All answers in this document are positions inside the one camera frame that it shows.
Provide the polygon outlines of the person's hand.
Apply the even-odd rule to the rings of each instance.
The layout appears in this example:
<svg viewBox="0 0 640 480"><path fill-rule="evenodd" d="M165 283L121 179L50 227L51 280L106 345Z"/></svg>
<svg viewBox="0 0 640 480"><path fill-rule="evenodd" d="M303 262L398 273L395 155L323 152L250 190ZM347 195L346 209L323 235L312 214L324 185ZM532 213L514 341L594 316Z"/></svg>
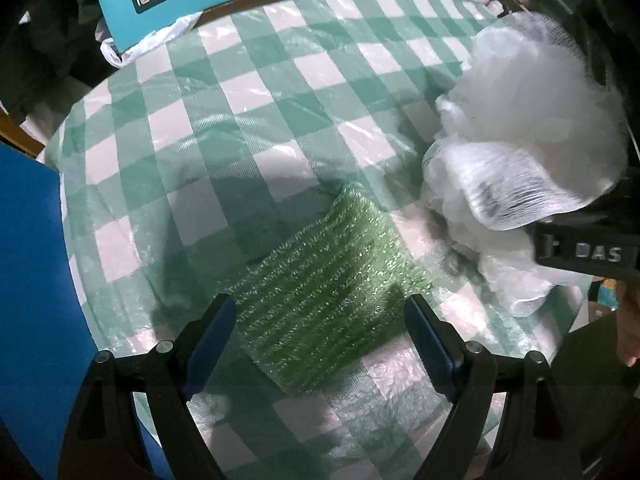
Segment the person's hand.
<svg viewBox="0 0 640 480"><path fill-rule="evenodd" d="M628 367L634 366L640 356L639 284L616 282L617 354Z"/></svg>

